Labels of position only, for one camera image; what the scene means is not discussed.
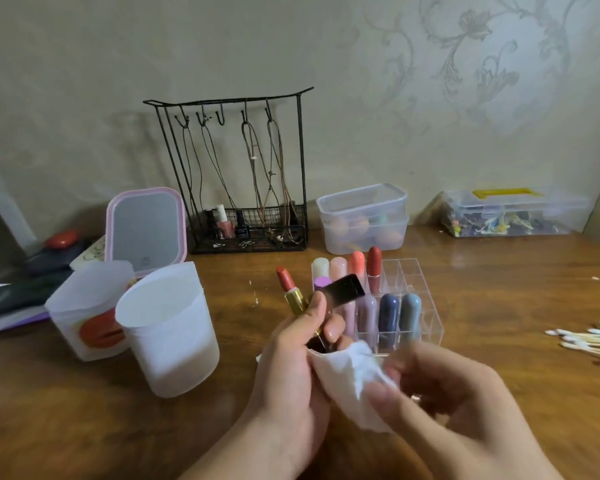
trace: white plastic cup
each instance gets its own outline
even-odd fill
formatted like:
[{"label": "white plastic cup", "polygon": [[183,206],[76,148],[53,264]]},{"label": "white plastic cup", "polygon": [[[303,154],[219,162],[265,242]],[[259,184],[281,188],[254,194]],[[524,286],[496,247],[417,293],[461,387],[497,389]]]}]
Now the white plastic cup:
[{"label": "white plastic cup", "polygon": [[175,397],[216,369],[220,350],[192,262],[154,271],[128,290],[116,320],[144,377],[159,397]]},{"label": "white plastic cup", "polygon": [[45,307],[78,358],[88,362],[129,348],[115,307],[135,282],[128,261],[93,261],[74,272],[49,297]]}]

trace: wooden desk surface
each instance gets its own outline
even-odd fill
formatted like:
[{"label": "wooden desk surface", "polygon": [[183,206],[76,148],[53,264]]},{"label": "wooden desk surface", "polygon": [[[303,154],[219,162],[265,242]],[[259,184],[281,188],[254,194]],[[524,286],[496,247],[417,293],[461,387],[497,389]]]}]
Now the wooden desk surface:
[{"label": "wooden desk surface", "polygon": [[[199,256],[220,363],[175,399],[151,394],[131,352],[74,358],[51,323],[0,333],[0,479],[170,479],[238,418],[255,357],[288,314],[274,269],[302,289],[319,233],[304,253]],[[549,458],[567,479],[600,479],[600,366],[544,330],[584,331],[600,320],[600,246],[581,235],[453,239],[409,227],[445,327],[443,345],[496,368]],[[339,414],[311,478],[414,478],[418,462],[388,435]]]}]

